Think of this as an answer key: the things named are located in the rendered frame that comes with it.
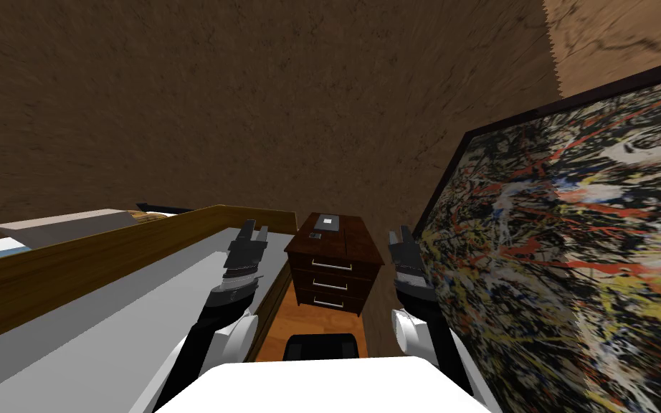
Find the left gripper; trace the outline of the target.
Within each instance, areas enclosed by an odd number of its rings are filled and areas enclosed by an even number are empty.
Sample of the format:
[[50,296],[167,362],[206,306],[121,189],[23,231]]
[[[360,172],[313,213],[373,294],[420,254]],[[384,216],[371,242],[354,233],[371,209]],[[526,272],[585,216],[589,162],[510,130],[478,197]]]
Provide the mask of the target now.
[[238,239],[230,242],[229,254],[223,265],[226,268],[223,279],[226,281],[246,277],[258,271],[258,265],[267,248],[268,226],[262,226],[256,239],[253,239],[255,225],[255,219],[245,220]]

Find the wooden bed with white mattress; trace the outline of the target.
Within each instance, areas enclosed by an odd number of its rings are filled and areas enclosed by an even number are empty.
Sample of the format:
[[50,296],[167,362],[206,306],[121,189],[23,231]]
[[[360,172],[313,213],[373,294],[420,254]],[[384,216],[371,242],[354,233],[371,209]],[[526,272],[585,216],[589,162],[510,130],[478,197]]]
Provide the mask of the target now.
[[293,212],[216,205],[0,258],[0,413],[144,413],[248,219],[267,288]]

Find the dark wooden drawer front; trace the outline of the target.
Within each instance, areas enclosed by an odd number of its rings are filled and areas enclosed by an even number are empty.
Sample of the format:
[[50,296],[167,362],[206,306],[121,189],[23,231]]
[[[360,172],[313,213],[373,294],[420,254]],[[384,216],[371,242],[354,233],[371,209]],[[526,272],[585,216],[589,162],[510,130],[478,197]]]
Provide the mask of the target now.
[[[361,314],[365,304],[365,301],[360,298],[352,298],[346,295],[339,295],[337,293],[318,292],[313,290],[302,289],[299,287],[295,287],[295,296],[297,298],[298,304],[320,306],[347,313],[354,313],[356,315]],[[344,302],[345,306],[343,308],[332,308],[324,305],[315,305],[313,304],[313,297],[317,297],[317,299],[329,303],[339,304],[340,302]]]
[[[355,277],[346,277],[342,275],[326,274],[306,270],[292,270],[292,276],[295,287],[318,292],[337,293],[339,295],[346,295],[352,298],[360,298],[362,300],[365,300],[368,297],[368,294],[373,285],[368,280]],[[325,283],[330,285],[345,286],[348,284],[348,291],[312,286],[313,279],[315,279],[318,283]]]
[[[341,259],[336,257],[306,255],[295,252],[291,252],[288,255],[288,259],[292,269],[307,270],[307,271],[342,275],[348,277],[357,277],[365,280],[373,280],[378,275],[379,270],[381,268],[380,265],[369,262],[359,262],[359,261]],[[334,270],[331,268],[312,266],[311,260],[315,260],[315,262],[320,262],[330,265],[340,265],[340,266],[353,265],[353,271]]]

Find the black-framed splatter painting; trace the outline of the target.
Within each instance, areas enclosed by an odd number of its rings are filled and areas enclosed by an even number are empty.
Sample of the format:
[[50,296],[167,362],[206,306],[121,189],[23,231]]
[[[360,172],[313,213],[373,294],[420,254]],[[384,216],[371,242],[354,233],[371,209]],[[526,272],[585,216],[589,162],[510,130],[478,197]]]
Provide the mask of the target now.
[[502,413],[661,413],[661,65],[466,132],[414,235]]

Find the dark wooden nightstand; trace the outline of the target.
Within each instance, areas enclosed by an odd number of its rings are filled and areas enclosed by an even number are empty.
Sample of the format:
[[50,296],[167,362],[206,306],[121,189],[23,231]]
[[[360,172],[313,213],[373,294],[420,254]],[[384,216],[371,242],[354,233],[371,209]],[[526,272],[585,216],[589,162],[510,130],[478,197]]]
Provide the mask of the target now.
[[[284,252],[287,253],[287,258],[291,252],[295,252],[306,255],[369,262],[380,265],[381,267],[384,265],[379,249],[372,240],[362,218],[338,215],[340,217],[340,230],[338,232],[322,232],[313,230],[320,214],[322,213],[312,213],[308,216],[296,235],[284,249]],[[311,239],[309,238],[311,232],[320,232],[323,236],[321,239]],[[375,278],[368,281],[374,285]]]

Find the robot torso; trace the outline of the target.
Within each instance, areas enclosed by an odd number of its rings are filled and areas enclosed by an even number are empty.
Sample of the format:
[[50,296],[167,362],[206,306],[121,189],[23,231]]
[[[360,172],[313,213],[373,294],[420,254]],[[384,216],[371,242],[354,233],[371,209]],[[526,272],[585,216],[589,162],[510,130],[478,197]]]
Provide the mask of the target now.
[[396,333],[405,357],[215,366],[156,413],[502,413],[429,361],[428,333]]

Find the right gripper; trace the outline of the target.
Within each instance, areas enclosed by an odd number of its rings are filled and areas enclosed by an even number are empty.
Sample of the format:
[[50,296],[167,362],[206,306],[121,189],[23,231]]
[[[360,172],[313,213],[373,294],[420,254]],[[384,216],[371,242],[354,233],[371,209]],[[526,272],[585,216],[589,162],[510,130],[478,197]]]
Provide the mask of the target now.
[[389,231],[389,249],[396,270],[394,284],[397,289],[430,289],[421,250],[406,225],[400,228],[401,242],[394,230]]

